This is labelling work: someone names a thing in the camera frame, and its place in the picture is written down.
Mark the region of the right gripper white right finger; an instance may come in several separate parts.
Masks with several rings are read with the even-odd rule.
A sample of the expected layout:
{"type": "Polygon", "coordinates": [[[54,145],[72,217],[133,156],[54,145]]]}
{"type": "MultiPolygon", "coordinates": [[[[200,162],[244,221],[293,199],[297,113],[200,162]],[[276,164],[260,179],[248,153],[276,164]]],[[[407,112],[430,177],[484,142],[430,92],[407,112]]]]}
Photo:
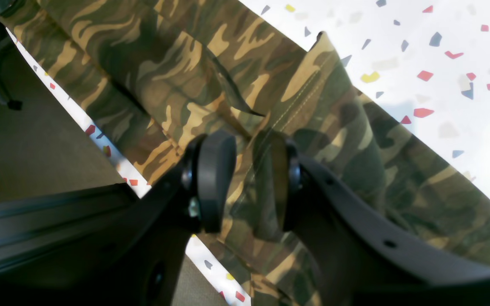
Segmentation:
{"type": "Polygon", "coordinates": [[[254,152],[272,184],[277,221],[311,255],[325,306],[490,306],[490,267],[439,250],[400,229],[342,180],[262,130],[254,152]]]}

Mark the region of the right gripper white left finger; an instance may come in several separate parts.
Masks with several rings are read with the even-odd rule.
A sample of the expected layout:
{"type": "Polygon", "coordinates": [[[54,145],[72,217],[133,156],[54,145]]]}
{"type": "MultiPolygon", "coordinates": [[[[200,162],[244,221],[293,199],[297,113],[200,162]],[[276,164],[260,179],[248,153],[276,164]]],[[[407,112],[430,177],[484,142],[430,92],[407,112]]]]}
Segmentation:
{"type": "Polygon", "coordinates": [[[119,183],[0,203],[0,306],[171,305],[189,238],[222,228],[235,165],[218,130],[141,198],[119,183]]]}

